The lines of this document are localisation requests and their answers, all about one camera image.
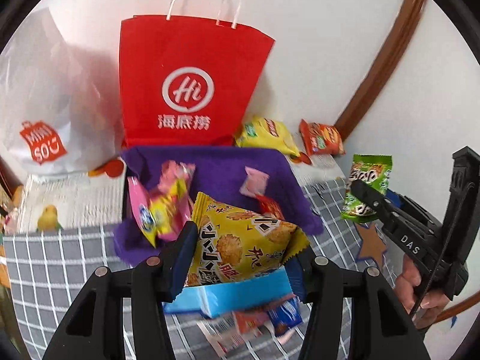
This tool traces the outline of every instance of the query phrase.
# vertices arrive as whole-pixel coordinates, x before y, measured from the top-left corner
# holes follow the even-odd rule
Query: human hand
[[[418,268],[412,259],[405,254],[403,256],[402,274],[395,280],[394,291],[403,304],[403,307],[405,307],[406,312],[411,311],[417,300],[417,297],[413,293],[413,288],[419,286],[421,280],[422,278]],[[449,299],[442,290],[434,289],[429,291],[420,304],[420,307],[427,309],[427,311],[421,318],[413,320],[417,329],[422,329],[434,323],[448,302]]]

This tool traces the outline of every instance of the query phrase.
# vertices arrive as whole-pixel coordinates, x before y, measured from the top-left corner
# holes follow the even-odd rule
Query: yellow snack package
[[[199,234],[189,287],[266,275],[310,244],[292,223],[217,202],[202,192],[191,220]]]
[[[281,122],[254,116],[243,129],[235,142],[239,147],[263,147],[277,149],[285,155],[300,157],[292,135]]]

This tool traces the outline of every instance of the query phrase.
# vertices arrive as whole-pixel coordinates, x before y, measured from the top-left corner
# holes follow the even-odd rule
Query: metal screw
[[[160,264],[160,259],[157,256],[152,256],[147,259],[148,266],[157,266]]]
[[[95,274],[100,278],[108,273],[109,269],[106,266],[100,266],[95,269]]]
[[[328,259],[323,256],[315,257],[315,264],[318,266],[325,266],[328,264]]]
[[[373,277],[380,275],[380,271],[377,268],[375,268],[374,266],[368,267],[367,268],[367,273],[370,276],[373,276]]]

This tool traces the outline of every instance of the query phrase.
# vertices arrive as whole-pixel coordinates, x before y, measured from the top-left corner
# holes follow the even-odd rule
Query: star-shaped decoration
[[[366,223],[365,226],[355,223],[355,227],[362,240],[357,261],[373,259],[377,263],[378,269],[382,270],[383,254],[387,251],[387,247],[378,236],[375,223]]]

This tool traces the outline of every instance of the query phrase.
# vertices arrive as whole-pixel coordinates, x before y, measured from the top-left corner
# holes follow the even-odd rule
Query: wall
[[[165,14],[170,0],[43,0],[67,42],[92,70],[95,83],[118,98],[122,19]],[[227,0],[224,19],[238,0]],[[175,14],[215,17],[220,0],[178,0]],[[240,23],[277,41],[249,113],[285,120],[335,122],[373,61],[402,0],[244,0]],[[25,173],[6,158],[22,179]]]
[[[452,153],[466,145],[480,152],[479,93],[478,62],[452,22],[429,0],[403,59],[346,141],[349,154],[338,160],[340,167],[347,174],[354,153],[392,155],[391,188],[442,220]],[[399,249],[391,251],[401,258]],[[480,290],[478,238],[467,264],[469,281],[455,302]],[[471,312],[475,316],[478,309]],[[450,333],[439,335],[438,327],[428,333],[433,360],[448,359],[447,353],[460,344],[466,325],[460,319],[457,324]]]

